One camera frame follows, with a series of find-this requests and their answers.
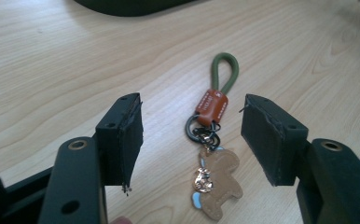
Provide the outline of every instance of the gingerbread man charm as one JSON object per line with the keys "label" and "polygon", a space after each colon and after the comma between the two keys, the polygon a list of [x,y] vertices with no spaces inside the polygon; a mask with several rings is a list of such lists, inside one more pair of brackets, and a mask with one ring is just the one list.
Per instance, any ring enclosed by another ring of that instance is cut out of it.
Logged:
{"label": "gingerbread man charm", "polygon": [[223,216],[221,205],[231,197],[240,199],[242,188],[231,172],[239,166],[235,153],[218,147],[215,151],[203,148],[200,152],[201,168],[194,181],[194,206],[208,217],[219,220]]}

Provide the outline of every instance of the wood grain surface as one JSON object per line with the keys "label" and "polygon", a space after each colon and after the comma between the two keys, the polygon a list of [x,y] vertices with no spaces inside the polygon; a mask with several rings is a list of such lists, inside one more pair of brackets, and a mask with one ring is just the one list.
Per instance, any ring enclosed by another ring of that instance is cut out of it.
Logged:
{"label": "wood grain surface", "polygon": [[[241,161],[243,197],[219,223],[301,223],[296,187],[272,187],[242,139],[246,93],[267,97],[360,157],[360,3],[197,1],[139,18],[71,0],[0,0],[0,176],[6,186],[50,167],[64,141],[92,136],[118,97],[140,92],[145,142],[129,197],[107,188],[108,218],[214,223],[193,208],[200,146],[184,126],[210,87],[219,52],[240,75],[218,133]],[[229,67],[220,64],[222,82]]]}

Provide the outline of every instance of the black object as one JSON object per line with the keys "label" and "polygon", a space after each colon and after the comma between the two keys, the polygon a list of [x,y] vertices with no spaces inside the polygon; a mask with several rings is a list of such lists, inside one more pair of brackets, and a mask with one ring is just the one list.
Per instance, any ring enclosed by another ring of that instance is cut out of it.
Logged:
{"label": "black object", "polygon": [[120,17],[144,16],[192,1],[194,0],[76,0],[94,11]]}
{"label": "black object", "polygon": [[360,223],[360,160],[342,143],[307,141],[308,129],[274,102],[247,94],[242,136],[273,186],[293,185],[305,223]]}
{"label": "black object", "polygon": [[130,186],[143,144],[140,94],[118,99],[93,137],[63,143],[52,168],[4,188],[0,223],[106,223],[104,186]]}

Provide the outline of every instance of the keychain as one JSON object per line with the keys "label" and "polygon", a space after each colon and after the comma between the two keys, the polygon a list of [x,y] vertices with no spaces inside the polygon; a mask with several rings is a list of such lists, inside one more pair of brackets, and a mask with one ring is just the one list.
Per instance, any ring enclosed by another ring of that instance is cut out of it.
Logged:
{"label": "keychain", "polygon": [[[229,63],[231,77],[221,91],[218,90],[218,64],[221,60]],[[220,146],[217,133],[224,111],[228,106],[228,94],[239,74],[236,58],[228,53],[215,56],[212,63],[212,88],[198,103],[195,114],[186,123],[187,136],[203,145],[200,152],[200,166],[193,183],[196,192],[192,195],[194,206],[201,209],[208,217],[219,220],[223,216],[221,205],[231,197],[241,198],[242,188],[230,174],[239,166],[235,153]],[[191,124],[197,121],[201,127],[191,131]]]}

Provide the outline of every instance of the small metal charm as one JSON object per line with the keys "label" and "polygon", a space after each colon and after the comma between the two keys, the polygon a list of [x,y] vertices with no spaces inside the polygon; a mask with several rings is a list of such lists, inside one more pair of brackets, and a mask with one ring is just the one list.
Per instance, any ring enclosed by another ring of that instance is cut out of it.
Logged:
{"label": "small metal charm", "polygon": [[202,193],[210,192],[213,188],[213,182],[210,178],[210,171],[205,168],[200,168],[198,169],[198,172],[198,176],[194,182],[195,189]]}

